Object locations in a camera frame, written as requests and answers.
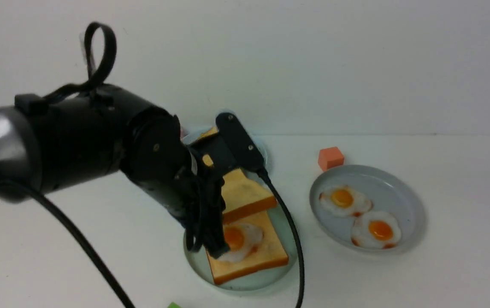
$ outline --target fried egg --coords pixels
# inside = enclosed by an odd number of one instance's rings
[[[224,240],[230,251],[221,255],[218,261],[238,263],[255,252],[264,234],[259,226],[252,224],[231,224],[224,227]]]
[[[372,201],[349,186],[330,187],[319,195],[321,207],[336,217],[361,216],[372,209]]]
[[[401,240],[397,219],[388,212],[372,211],[356,218],[351,229],[351,242],[363,248],[388,249]]]

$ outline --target light blue plate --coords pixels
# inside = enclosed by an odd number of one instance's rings
[[[383,210],[397,218],[402,232],[397,247],[366,249],[352,244],[351,228],[355,218],[330,215],[319,202],[321,191],[336,185],[353,187],[372,201],[372,210]],[[393,175],[371,166],[344,165],[321,174],[310,189],[310,205],[321,229],[328,236],[346,247],[361,252],[378,254],[403,252],[417,244],[425,228],[423,205],[414,191]]]

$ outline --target robotic arm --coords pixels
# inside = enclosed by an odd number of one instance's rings
[[[105,46],[96,69],[91,41],[97,29],[104,33]],[[218,115],[218,134],[186,146],[180,140],[176,116],[104,83],[116,56],[112,29],[92,23],[84,43],[86,82],[67,84],[46,96],[16,95],[14,106],[0,107],[0,198],[13,203],[28,197],[39,201],[78,240],[124,306],[133,307],[85,237],[44,194],[120,170],[180,222],[188,250],[197,252],[204,246],[218,258],[229,251],[222,226],[223,175],[244,168],[259,173],[275,189],[264,169],[264,158],[235,115]],[[206,154],[213,166],[202,163]],[[282,203],[277,192],[275,195]],[[294,223],[291,227],[299,246]],[[302,251],[298,251],[302,293],[304,269]]]

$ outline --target orange cube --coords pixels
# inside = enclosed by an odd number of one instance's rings
[[[334,148],[324,148],[319,151],[319,167],[321,170],[327,171],[335,166],[344,164],[344,155],[335,146]]]

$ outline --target egg white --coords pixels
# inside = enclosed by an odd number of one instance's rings
[[[393,231],[393,237],[389,240],[378,240],[369,231],[370,222],[381,220],[386,222]],[[401,228],[399,222],[390,213],[384,211],[372,211],[356,218],[351,229],[352,242],[359,247],[382,249],[386,245],[397,245],[401,240]]]
[[[353,203],[347,208],[341,208],[334,204],[331,200],[331,195],[336,190],[348,191],[348,193],[353,197]],[[322,208],[336,217],[354,216],[354,214],[362,215],[372,209],[372,201],[370,201],[370,199],[368,199],[364,193],[356,191],[347,185],[324,189],[321,195],[319,195],[319,202],[321,203]]]
[[[243,246],[239,250],[221,255],[218,258],[218,261],[238,263],[243,261],[243,259],[251,253],[251,250],[262,242],[264,233],[262,228],[252,224],[231,224],[229,226],[239,228],[243,233],[245,240],[243,241]]]

